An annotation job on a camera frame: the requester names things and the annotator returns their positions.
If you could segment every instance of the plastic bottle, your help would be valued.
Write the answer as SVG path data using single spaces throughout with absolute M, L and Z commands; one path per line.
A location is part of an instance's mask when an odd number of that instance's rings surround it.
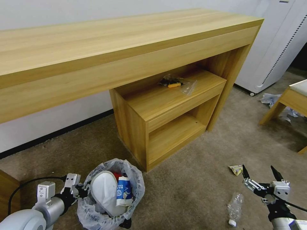
M 243 203 L 243 195 L 240 193 L 234 193 L 231 202 L 227 205 L 229 213 L 228 223 L 233 227 L 237 226 L 237 221 L 241 217 L 242 203 Z

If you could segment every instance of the red item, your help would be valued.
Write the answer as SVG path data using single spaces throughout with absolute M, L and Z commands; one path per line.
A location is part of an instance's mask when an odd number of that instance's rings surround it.
M 113 172 L 115 178 L 116 178 L 116 181 L 118 182 L 118 178 L 121 177 L 122 175 L 119 174 L 119 173 L 116 173 L 116 172 Z

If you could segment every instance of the stool leg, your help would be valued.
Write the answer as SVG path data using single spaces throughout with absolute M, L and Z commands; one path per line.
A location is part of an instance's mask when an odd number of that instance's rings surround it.
M 265 114 L 265 116 L 259 122 L 260 125 L 264 125 L 271 119 L 277 118 L 278 115 L 285 109 L 285 105 L 279 102 L 279 100 L 270 108 L 270 110 Z
M 303 154 L 303 153 L 305 153 L 305 152 L 307 152 L 307 146 L 306 146 L 305 148 L 303 148 L 302 150 L 300 150 L 300 151 L 298 152 L 298 154 Z

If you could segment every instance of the white wall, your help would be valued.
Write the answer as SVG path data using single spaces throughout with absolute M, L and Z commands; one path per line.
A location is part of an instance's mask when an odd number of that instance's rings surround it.
M 0 0 L 0 30 L 188 8 L 262 16 L 270 0 Z M 0 124 L 0 152 L 112 108 L 108 92 Z

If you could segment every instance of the yellow screwdriver handle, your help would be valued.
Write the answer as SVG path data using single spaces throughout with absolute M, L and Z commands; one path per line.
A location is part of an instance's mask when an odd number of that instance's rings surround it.
M 178 83 L 175 83 L 175 84 L 169 84 L 167 87 L 168 88 L 174 88 L 174 87 L 177 87 L 177 86 L 181 86 L 181 83 L 178 82 Z

